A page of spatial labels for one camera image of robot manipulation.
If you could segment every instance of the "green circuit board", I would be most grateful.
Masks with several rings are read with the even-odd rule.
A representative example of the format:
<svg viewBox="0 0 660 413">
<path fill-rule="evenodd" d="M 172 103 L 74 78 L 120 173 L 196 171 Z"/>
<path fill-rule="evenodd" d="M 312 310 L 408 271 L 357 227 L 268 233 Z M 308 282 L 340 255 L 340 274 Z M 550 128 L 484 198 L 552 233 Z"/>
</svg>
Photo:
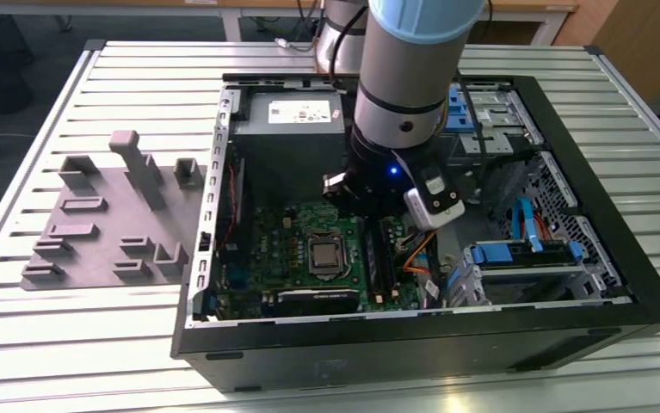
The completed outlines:
<svg viewBox="0 0 660 413">
<path fill-rule="evenodd" d="M 384 219 L 386 239 L 404 237 L 396 218 Z M 332 240 L 341 247 L 341 272 L 317 276 L 312 272 L 309 249 L 318 240 Z M 277 208 L 257 208 L 252 215 L 250 261 L 246 290 L 228 296 L 226 318 L 260 317 L 260 295 L 288 288 L 349 288 L 358 291 L 358 312 L 417 308 L 416 283 L 398 283 L 397 296 L 368 296 L 366 277 L 354 218 L 337 218 L 333 206 L 305 203 Z"/>
</svg>

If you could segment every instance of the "sticker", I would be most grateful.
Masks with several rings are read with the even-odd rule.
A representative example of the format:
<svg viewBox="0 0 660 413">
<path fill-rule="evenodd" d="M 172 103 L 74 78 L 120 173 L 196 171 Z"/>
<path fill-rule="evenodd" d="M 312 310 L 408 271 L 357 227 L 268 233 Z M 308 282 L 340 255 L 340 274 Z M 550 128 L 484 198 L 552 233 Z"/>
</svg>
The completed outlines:
<svg viewBox="0 0 660 413">
<path fill-rule="evenodd" d="M 546 6 L 546 10 L 572 11 L 572 6 Z"/>
<path fill-rule="evenodd" d="M 432 283 L 432 280 L 425 281 L 424 290 L 432 294 L 433 299 L 440 296 L 440 288 Z"/>
<path fill-rule="evenodd" d="M 329 101 L 272 101 L 268 105 L 268 123 L 329 123 L 330 121 Z"/>
</svg>

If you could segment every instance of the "black case frame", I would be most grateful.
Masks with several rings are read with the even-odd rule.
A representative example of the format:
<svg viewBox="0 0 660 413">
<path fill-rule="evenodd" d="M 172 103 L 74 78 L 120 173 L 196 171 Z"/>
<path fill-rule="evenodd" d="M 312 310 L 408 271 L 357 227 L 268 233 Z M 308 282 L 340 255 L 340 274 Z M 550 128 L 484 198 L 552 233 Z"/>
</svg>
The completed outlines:
<svg viewBox="0 0 660 413">
<path fill-rule="evenodd" d="M 225 75 L 224 80 L 276 90 L 282 81 L 308 85 L 326 77 L 292 73 Z M 220 391 L 550 369 L 626 337 L 660 331 L 660 277 L 534 78 L 465 76 L 464 80 L 508 82 L 517 91 L 577 199 L 577 214 L 592 224 L 622 277 L 621 292 L 633 303 L 185 329 L 186 274 L 170 356 L 186 360 Z M 342 81 L 352 88 L 357 77 L 344 76 Z"/>
</svg>

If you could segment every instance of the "orange wire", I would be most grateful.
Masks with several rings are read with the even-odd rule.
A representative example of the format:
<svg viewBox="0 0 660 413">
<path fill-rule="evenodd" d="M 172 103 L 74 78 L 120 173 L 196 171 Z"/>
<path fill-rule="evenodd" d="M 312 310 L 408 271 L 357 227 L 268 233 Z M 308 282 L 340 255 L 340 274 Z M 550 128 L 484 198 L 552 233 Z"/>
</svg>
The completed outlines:
<svg viewBox="0 0 660 413">
<path fill-rule="evenodd" d="M 413 261 L 413 258 L 416 257 L 416 255 L 418 254 L 418 251 L 425 247 L 426 243 L 429 242 L 429 240 L 432 239 L 433 237 L 433 234 L 436 234 L 436 230 L 429 232 L 429 234 L 425 236 L 424 238 L 424 241 L 421 241 L 421 243 L 418 244 L 418 246 L 416 247 L 416 250 L 413 251 L 413 254 L 410 254 L 410 256 L 408 257 L 408 260 L 402 263 L 402 270 L 406 271 L 409 268 L 408 265 L 410 264 L 410 262 Z"/>
<path fill-rule="evenodd" d="M 408 267 L 408 268 L 404 268 L 404 271 L 406 273 L 420 273 L 420 274 L 429 275 L 429 271 L 425 268 Z"/>
</svg>

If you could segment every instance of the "motherboard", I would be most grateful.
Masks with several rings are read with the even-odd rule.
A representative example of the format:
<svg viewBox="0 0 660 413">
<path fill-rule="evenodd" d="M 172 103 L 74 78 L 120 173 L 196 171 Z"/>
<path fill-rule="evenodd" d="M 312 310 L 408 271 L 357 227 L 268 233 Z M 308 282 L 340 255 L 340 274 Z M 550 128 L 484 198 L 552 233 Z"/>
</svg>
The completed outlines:
<svg viewBox="0 0 660 413">
<path fill-rule="evenodd" d="M 384 241 L 392 246 L 406 230 L 394 217 L 384 218 L 381 226 Z M 349 310 L 342 308 L 346 305 L 354 307 L 350 312 L 416 309 L 416 280 L 404 278 L 402 262 L 393 260 L 392 248 L 385 257 L 397 266 L 388 274 L 393 277 L 386 281 L 390 292 L 382 296 L 368 288 L 372 281 L 358 231 L 358 219 L 338 218 L 334 207 L 325 203 L 256 208 L 249 262 L 224 267 L 221 318 L 284 317 L 278 300 L 296 302 L 302 311 L 310 311 L 308 303 L 317 297 L 325 308 L 338 305 L 337 311 Z"/>
</svg>

